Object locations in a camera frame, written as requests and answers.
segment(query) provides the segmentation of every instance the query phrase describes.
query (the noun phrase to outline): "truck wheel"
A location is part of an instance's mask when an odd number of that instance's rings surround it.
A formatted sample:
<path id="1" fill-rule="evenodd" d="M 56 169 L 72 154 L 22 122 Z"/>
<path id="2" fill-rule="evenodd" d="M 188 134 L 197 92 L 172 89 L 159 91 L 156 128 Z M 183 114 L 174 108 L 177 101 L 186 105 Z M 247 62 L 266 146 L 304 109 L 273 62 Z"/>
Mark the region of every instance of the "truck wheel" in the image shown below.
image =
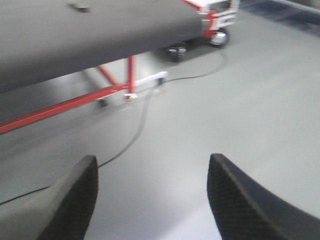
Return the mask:
<path id="1" fill-rule="evenodd" d="M 229 32 L 225 28 L 220 28 L 209 38 L 209 45 L 215 48 L 222 48 L 229 42 L 229 38 Z"/>

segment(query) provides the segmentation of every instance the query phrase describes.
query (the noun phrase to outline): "red stand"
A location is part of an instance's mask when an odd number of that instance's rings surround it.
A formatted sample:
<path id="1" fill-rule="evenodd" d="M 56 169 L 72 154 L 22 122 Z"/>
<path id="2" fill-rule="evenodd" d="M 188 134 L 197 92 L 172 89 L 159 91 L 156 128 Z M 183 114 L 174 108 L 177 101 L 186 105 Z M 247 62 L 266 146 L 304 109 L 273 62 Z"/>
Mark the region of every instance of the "red stand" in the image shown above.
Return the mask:
<path id="1" fill-rule="evenodd" d="M 0 123 L 0 134 L 6 133 L 16 128 L 34 123 L 52 115 L 59 114 L 66 110 L 78 107 L 80 105 L 92 102 L 94 100 L 106 97 L 110 94 L 116 93 L 121 90 L 128 89 L 129 94 L 134 93 L 134 57 L 128 57 L 128 79 L 125 83 L 118 83 L 118 81 L 104 68 L 102 65 L 97 66 L 97 69 L 105 76 L 105 78 L 112 84 L 112 86 L 104 87 L 93 92 L 63 101 L 31 113 L 4 121 Z"/>

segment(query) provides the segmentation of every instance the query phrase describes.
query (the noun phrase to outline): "small wheel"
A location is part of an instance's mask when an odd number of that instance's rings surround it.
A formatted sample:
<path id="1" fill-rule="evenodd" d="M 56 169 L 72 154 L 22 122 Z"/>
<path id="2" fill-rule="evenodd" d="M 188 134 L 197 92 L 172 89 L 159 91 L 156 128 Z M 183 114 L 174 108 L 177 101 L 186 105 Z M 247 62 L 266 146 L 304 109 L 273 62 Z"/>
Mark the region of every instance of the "small wheel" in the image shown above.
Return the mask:
<path id="1" fill-rule="evenodd" d="M 162 85 L 162 84 L 164 84 L 164 82 L 165 82 L 165 78 L 164 77 L 158 78 L 158 80 L 157 80 L 158 85 Z"/>
<path id="2" fill-rule="evenodd" d="M 230 34 L 225 28 L 217 30 L 211 38 L 209 38 L 209 45 L 215 48 L 223 48 L 229 42 Z"/>
<path id="3" fill-rule="evenodd" d="M 98 102 L 99 102 L 99 105 L 100 105 L 101 108 L 105 108 L 105 107 L 108 106 L 108 102 L 107 102 L 106 99 L 99 99 Z"/>
<path id="4" fill-rule="evenodd" d="M 168 52 L 174 62 L 179 62 L 181 58 L 183 58 L 187 52 L 187 47 L 184 42 L 179 42 L 175 45 L 172 45 L 168 48 Z"/>

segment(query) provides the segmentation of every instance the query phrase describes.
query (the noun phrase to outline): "toy truck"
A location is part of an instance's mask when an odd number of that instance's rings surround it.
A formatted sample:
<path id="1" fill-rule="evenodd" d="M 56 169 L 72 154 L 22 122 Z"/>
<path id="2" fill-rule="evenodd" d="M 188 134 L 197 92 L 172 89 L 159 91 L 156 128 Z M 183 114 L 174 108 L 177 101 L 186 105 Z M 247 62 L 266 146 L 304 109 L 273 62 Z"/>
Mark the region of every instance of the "toy truck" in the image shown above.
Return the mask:
<path id="1" fill-rule="evenodd" d="M 235 23 L 239 0 L 182 0 L 202 17 L 202 37 L 212 47 L 221 48 L 229 41 L 226 27 Z M 183 58 L 188 42 L 179 42 L 168 48 L 174 61 Z"/>

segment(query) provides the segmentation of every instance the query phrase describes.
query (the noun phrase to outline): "gray surface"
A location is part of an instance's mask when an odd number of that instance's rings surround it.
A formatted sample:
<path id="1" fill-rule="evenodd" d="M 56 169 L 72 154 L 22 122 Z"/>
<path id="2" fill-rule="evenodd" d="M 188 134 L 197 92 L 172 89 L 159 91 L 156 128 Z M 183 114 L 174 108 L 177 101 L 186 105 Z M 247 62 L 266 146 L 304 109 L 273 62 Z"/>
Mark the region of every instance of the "gray surface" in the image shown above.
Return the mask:
<path id="1" fill-rule="evenodd" d="M 0 9 L 0 93 L 202 33 L 197 12 L 180 0 L 5 0 Z"/>
<path id="2" fill-rule="evenodd" d="M 223 153 L 268 190 L 320 218 L 320 39 L 243 11 L 229 30 L 227 67 L 157 90 L 142 136 L 99 170 L 87 240 L 218 240 L 206 196 L 211 153 Z M 154 52 L 137 60 L 138 77 L 168 70 L 175 78 L 205 73 L 221 55 L 201 46 L 178 65 Z M 110 69 L 122 76 L 121 65 Z M 1 102 L 13 99 L 16 114 L 103 84 L 89 73 L 92 82 L 77 73 L 68 76 L 77 84 L 40 83 L 41 100 L 31 94 L 33 86 L 24 89 L 27 96 L 20 89 Z M 53 183 L 87 154 L 100 163 L 113 157 L 137 129 L 145 94 L 131 103 L 115 95 L 107 108 L 89 103 L 1 135 L 0 199 Z"/>

